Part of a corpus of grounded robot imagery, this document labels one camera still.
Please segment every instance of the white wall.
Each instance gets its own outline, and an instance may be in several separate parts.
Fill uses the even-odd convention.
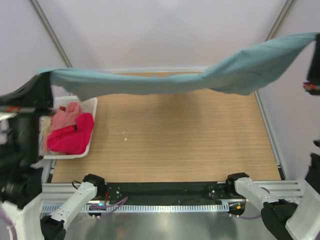
[[[0,36],[0,95],[22,86],[38,68],[65,67],[26,0],[1,1]],[[63,96],[66,92],[55,88],[54,94]],[[1,239],[9,239],[1,219],[0,233]]]
[[[203,69],[263,42],[285,0],[38,0],[76,68]]]
[[[319,0],[296,1],[278,36],[320,32],[319,12]],[[319,152],[312,141],[320,136],[320,97],[310,96],[302,87],[313,52],[312,44],[278,81],[259,91],[289,179],[304,178],[309,154]]]

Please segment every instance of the red cloth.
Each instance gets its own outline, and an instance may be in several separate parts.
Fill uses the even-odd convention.
[[[70,102],[65,110],[61,108],[56,110],[56,114],[52,117],[50,130],[48,131],[46,136],[44,136],[42,149],[45,153],[49,151],[48,137],[53,133],[53,131],[76,125],[76,117],[78,117],[82,113],[82,108],[77,102]]]
[[[83,154],[89,144],[95,121],[90,113],[82,113],[75,119],[76,126],[67,126],[53,133],[47,139],[50,151],[69,155]]]

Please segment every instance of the wooden work surface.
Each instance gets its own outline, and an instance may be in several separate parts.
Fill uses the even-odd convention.
[[[238,172],[280,180],[256,97],[204,89],[99,97],[89,154],[58,160],[52,182],[87,174],[106,182],[224,181]]]

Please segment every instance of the wire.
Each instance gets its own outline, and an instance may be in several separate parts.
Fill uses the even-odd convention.
[[[109,216],[109,215],[113,214],[113,213],[114,213],[115,211],[117,211],[122,205],[124,205],[127,200],[128,200],[128,197],[126,196],[124,199],[120,200],[119,202],[117,202],[116,204],[113,204],[113,205],[107,205],[107,206],[99,206],[99,205],[97,205],[97,206],[96,206],[95,204],[93,204],[93,205],[91,205],[91,206],[94,206],[94,207],[97,208],[97,209],[101,209],[101,208],[102,208],[103,210],[106,210],[107,208],[110,208],[110,207],[115,207],[115,206],[117,206],[117,207],[115,207],[112,211],[107,212],[106,214],[102,215],[102,216],[100,217],[100,219],[101,219],[101,218],[104,218],[104,217],[106,217],[106,216]],[[79,221],[79,222],[76,223],[75,225],[69,227],[69,230],[75,228],[75,227],[78,226],[79,224],[81,224],[81,223],[83,223],[83,222],[86,222],[86,221],[88,221],[88,220],[92,220],[92,218],[91,218],[91,217],[86,217],[85,219]]]
[[[266,192],[268,193],[268,194],[270,194],[270,191],[268,190],[268,189],[266,189],[265,187],[261,187],[263,190],[266,190]]]
[[[75,183],[81,184],[81,182],[76,181],[76,180],[73,180],[73,181],[72,181],[72,186],[73,186],[75,189],[78,189],[78,188],[75,186]]]
[[[266,189],[264,187],[261,187],[261,188],[263,190],[265,190],[268,194],[270,194],[270,191],[268,189]],[[256,219],[260,219],[261,218],[261,215],[259,215],[259,216],[239,216],[239,215],[234,215],[234,214],[231,214],[231,213],[229,213],[229,216],[230,217],[235,217],[237,219],[244,219],[244,220],[256,220]]]
[[[109,192],[105,193],[104,205],[107,206],[107,201],[109,200]]]
[[[123,202],[121,202],[117,207],[115,207],[112,211],[107,212],[106,214],[102,215],[100,218],[104,218],[106,216],[109,216],[109,215],[113,214],[115,211],[117,211],[119,208],[121,208],[122,205],[124,205],[126,203],[126,201],[128,200],[128,197],[126,196],[122,200],[123,200]]]
[[[125,203],[126,201],[128,200],[128,197],[126,196],[124,199],[118,201],[117,203],[115,204],[112,204],[112,205],[106,205],[106,206],[100,206],[98,204],[92,204],[90,205],[90,207],[94,207],[95,209],[101,209],[101,210],[106,210],[108,208],[112,208],[112,207],[115,207],[115,206],[119,206],[120,204],[122,204],[123,202]]]
[[[18,240],[18,234],[17,234],[17,229],[15,225],[12,223],[12,221],[8,218],[8,216],[5,213],[2,213],[1,211],[1,205],[0,205],[0,220],[3,220],[4,223],[7,225],[7,229],[10,230],[12,239],[13,240]]]

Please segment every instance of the red garment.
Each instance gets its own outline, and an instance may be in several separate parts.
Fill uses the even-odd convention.
[[[52,117],[52,123],[50,130],[46,134],[43,140],[43,151],[46,153],[48,149],[48,137],[58,129],[63,129],[68,126],[76,125],[76,117],[82,114],[82,108],[77,102],[70,102],[65,110],[59,108],[56,110],[56,114]]]
[[[89,144],[95,121],[90,113],[82,113],[76,119],[76,126],[67,126],[53,133],[47,139],[50,151],[69,155],[83,154]]]

